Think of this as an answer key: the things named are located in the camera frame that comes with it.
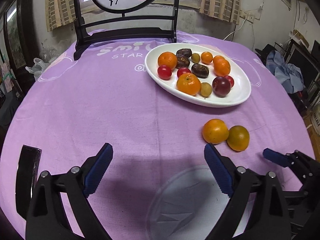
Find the small orange kumquat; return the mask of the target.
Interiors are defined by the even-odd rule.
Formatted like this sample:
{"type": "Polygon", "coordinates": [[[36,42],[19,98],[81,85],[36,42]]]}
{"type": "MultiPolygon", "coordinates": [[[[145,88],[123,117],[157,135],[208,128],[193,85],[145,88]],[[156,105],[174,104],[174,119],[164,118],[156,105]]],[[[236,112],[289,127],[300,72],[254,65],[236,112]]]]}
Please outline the small orange kumquat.
{"type": "Polygon", "coordinates": [[[204,64],[210,64],[213,60],[213,55],[208,52],[208,51],[204,51],[202,54],[201,54],[201,62],[204,63],[204,64]]]}

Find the red cherry tomato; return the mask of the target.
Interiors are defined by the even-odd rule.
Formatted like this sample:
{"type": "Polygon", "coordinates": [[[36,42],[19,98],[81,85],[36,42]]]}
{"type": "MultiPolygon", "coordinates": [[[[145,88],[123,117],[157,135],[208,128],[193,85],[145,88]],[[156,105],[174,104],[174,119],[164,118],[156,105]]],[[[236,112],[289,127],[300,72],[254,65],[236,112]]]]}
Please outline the red cherry tomato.
{"type": "Polygon", "coordinates": [[[231,85],[231,88],[233,88],[233,86],[234,86],[234,79],[233,79],[231,76],[229,76],[229,75],[224,76],[224,78],[226,78],[226,79],[229,81],[229,83],[230,83],[230,85],[231,85]]]}
{"type": "Polygon", "coordinates": [[[172,76],[172,70],[166,65],[161,65],[157,68],[157,74],[162,80],[170,80],[172,76]]]}

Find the greenish-yellow round fruit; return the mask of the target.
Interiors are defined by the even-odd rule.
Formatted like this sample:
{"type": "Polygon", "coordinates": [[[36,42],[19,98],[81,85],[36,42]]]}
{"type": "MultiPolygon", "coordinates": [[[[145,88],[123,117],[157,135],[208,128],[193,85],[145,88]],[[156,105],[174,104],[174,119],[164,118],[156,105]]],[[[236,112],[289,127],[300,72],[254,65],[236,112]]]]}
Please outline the greenish-yellow round fruit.
{"type": "Polygon", "coordinates": [[[245,127],[233,126],[229,129],[227,144],[232,150],[242,152],[248,148],[249,139],[249,132],[245,127]]]}

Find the orange tangerine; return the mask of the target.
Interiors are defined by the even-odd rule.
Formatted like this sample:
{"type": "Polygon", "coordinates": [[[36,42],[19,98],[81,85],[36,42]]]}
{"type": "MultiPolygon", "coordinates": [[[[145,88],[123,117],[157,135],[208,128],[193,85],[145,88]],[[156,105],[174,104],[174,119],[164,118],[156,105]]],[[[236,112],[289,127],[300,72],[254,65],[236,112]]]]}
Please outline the orange tangerine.
{"type": "Polygon", "coordinates": [[[195,96],[201,89],[201,82],[196,75],[184,73],[176,82],[176,88],[185,94],[195,96]]]}
{"type": "Polygon", "coordinates": [[[161,53],[157,59],[157,63],[159,66],[167,66],[171,70],[174,70],[177,66],[177,56],[169,51],[161,53]]]}

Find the dark framed mirror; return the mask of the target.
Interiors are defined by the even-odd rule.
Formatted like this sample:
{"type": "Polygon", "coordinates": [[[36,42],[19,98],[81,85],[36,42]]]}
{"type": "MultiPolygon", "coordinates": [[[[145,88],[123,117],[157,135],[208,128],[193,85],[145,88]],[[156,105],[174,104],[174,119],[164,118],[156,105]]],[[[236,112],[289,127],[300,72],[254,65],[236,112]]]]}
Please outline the dark framed mirror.
{"type": "Polygon", "coordinates": [[[6,31],[7,31],[7,40],[9,44],[9,51],[14,62],[15,68],[21,68],[26,66],[24,59],[20,36],[18,33],[18,24],[17,24],[17,1],[15,0],[6,14],[6,31]]]}

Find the yellow-orange round fruit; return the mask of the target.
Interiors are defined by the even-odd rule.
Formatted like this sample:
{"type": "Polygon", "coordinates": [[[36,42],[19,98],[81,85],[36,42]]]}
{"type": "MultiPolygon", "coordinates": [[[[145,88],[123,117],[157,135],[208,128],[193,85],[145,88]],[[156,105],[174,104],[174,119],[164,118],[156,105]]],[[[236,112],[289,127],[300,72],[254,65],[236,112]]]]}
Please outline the yellow-orange round fruit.
{"type": "Polygon", "coordinates": [[[219,144],[229,137],[229,130],[224,121],[211,119],[202,128],[202,137],[207,143],[219,144]]]}

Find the round painted screen stand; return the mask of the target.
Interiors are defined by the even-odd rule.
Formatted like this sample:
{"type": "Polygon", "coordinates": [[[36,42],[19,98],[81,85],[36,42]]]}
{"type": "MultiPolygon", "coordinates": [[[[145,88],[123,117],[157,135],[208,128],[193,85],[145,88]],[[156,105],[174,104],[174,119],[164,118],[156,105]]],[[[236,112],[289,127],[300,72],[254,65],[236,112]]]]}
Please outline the round painted screen stand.
{"type": "Polygon", "coordinates": [[[172,6],[171,15],[133,15],[129,16],[131,12],[147,7],[155,0],[141,0],[141,3],[124,9],[113,9],[111,6],[116,4],[119,0],[109,0],[110,6],[107,7],[103,5],[98,0],[92,0],[92,2],[102,11],[118,15],[115,18],[109,18],[104,20],[99,20],[91,23],[86,23],[84,17],[82,16],[80,0],[73,0],[75,9],[75,33],[76,33],[76,44],[75,52],[73,54],[73,59],[77,61],[80,59],[81,55],[88,49],[91,45],[100,42],[111,42],[117,40],[129,40],[135,38],[164,38],[171,42],[177,41],[177,18],[178,18],[178,8],[179,1],[174,0],[172,6]],[[146,20],[164,20],[171,21],[171,29],[164,30],[160,27],[133,27],[133,28],[121,28],[100,31],[89,35],[87,28],[95,27],[107,23],[118,23],[118,22],[129,22],[129,21],[146,21],[146,20]]]}

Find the purple tablecloth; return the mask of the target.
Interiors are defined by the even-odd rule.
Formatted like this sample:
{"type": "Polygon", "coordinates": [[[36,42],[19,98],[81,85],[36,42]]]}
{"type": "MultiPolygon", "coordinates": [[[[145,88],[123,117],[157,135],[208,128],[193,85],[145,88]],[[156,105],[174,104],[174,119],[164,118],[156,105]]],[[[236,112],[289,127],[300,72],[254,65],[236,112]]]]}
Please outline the purple tablecloth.
{"type": "Polygon", "coordinates": [[[216,49],[248,76],[252,92],[235,107],[188,103],[149,77],[144,59],[163,40],[95,44],[78,61],[67,49],[34,83],[16,111],[1,153],[1,208],[15,230],[25,220],[15,204],[23,145],[41,149],[39,170],[67,172],[109,143],[113,160],[89,202],[113,239],[205,239],[228,202],[204,159],[201,129],[210,119],[244,126],[249,147],[218,151],[238,166],[276,173],[287,191],[300,188],[288,168],[263,158],[271,148],[313,156],[304,121],[285,89],[245,46],[179,33],[178,40],[216,49]]]}

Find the black smartphone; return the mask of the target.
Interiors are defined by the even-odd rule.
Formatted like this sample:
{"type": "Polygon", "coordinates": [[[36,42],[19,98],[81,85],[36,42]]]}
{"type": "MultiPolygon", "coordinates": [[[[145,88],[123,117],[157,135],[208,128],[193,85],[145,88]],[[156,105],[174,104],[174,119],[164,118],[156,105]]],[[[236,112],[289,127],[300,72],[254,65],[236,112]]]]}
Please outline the black smartphone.
{"type": "Polygon", "coordinates": [[[27,219],[29,204],[37,182],[41,152],[41,149],[27,145],[23,145],[21,149],[16,173],[15,203],[17,213],[24,220],[27,219]]]}

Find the white plastic bag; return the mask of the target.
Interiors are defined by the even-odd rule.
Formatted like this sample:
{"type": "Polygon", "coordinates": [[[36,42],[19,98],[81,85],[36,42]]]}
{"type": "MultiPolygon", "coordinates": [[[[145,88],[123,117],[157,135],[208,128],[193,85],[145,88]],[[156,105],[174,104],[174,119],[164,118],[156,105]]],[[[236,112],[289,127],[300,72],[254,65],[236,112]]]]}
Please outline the white plastic bag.
{"type": "Polygon", "coordinates": [[[32,67],[25,66],[25,70],[37,80],[49,65],[50,63],[45,63],[42,59],[36,57],[34,58],[34,65],[32,67]]]}

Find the small green-brown fruit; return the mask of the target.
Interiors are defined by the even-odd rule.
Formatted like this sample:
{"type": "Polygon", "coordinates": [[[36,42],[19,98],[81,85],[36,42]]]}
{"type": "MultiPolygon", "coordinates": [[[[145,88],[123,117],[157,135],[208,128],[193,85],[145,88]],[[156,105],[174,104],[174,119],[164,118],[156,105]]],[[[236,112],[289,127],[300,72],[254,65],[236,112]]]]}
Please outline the small green-brown fruit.
{"type": "Polygon", "coordinates": [[[198,53],[192,53],[191,55],[191,61],[193,63],[199,63],[201,61],[201,57],[198,53]]]}

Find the orange tangerine on plate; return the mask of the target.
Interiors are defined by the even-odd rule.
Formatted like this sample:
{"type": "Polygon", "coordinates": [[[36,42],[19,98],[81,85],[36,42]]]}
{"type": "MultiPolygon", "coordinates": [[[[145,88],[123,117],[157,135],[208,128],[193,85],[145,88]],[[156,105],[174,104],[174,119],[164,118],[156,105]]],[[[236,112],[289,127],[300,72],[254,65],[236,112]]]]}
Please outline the orange tangerine on plate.
{"type": "Polygon", "coordinates": [[[185,94],[195,96],[201,89],[201,82],[196,75],[184,73],[176,82],[176,88],[185,94]]]}

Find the large tangerine plate right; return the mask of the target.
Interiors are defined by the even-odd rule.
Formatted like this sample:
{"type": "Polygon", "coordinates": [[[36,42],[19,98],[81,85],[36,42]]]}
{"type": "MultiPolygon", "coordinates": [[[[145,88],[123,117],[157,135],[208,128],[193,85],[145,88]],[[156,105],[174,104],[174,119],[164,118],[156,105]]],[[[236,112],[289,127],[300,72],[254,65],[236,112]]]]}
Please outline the large tangerine plate right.
{"type": "Polygon", "coordinates": [[[215,59],[214,62],[214,74],[216,76],[226,76],[231,72],[231,65],[226,59],[215,59]]]}

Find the small red tomato behind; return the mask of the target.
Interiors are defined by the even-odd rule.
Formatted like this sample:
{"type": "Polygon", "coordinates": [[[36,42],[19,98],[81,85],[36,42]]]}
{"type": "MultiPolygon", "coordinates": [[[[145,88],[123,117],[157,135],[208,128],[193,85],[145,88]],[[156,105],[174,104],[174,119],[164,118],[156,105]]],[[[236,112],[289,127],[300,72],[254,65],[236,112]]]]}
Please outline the small red tomato behind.
{"type": "Polygon", "coordinates": [[[185,73],[191,73],[191,70],[187,67],[181,67],[177,71],[177,77],[180,77],[181,75],[183,75],[185,73]]]}

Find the red cherry tomato on plate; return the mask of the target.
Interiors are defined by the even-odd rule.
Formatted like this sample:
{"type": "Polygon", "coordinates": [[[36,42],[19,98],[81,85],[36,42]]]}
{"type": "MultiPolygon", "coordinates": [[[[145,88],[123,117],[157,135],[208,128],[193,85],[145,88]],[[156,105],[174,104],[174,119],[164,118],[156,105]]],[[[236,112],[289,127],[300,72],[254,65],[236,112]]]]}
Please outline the red cherry tomato on plate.
{"type": "Polygon", "coordinates": [[[230,85],[231,85],[231,88],[233,88],[233,86],[234,86],[234,79],[233,79],[231,76],[229,76],[229,75],[224,76],[224,78],[226,78],[226,79],[229,81],[229,83],[230,83],[230,85]]]}

